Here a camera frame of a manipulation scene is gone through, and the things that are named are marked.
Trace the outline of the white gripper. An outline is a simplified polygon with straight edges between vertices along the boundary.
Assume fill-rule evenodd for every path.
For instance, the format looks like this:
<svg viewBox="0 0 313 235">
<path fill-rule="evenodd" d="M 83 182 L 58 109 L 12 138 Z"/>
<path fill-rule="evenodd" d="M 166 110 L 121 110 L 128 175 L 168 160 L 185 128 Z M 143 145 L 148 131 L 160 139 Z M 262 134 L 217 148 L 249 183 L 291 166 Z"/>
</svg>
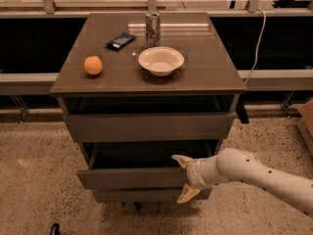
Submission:
<svg viewBox="0 0 313 235">
<path fill-rule="evenodd" d="M 192 200 L 203 189 L 209 189 L 212 186 L 211 162 L 209 159 L 192 159 L 183 155 L 173 155 L 181 167 L 187 168 L 187 176 L 190 184 L 185 184 L 177 203 L 185 204 Z"/>
</svg>

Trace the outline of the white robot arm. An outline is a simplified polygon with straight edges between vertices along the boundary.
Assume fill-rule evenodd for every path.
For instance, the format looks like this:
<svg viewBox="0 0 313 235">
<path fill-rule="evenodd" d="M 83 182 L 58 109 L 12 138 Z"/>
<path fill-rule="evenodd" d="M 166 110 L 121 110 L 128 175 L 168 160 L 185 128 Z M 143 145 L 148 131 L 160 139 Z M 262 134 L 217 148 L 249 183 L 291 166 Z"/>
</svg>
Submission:
<svg viewBox="0 0 313 235">
<path fill-rule="evenodd" d="M 242 182 L 258 187 L 313 217 L 313 180 L 266 166 L 251 152 L 227 148 L 209 158 L 173 155 L 172 159 L 186 170 L 188 178 L 178 204 L 187 203 L 201 190 L 220 183 Z"/>
</svg>

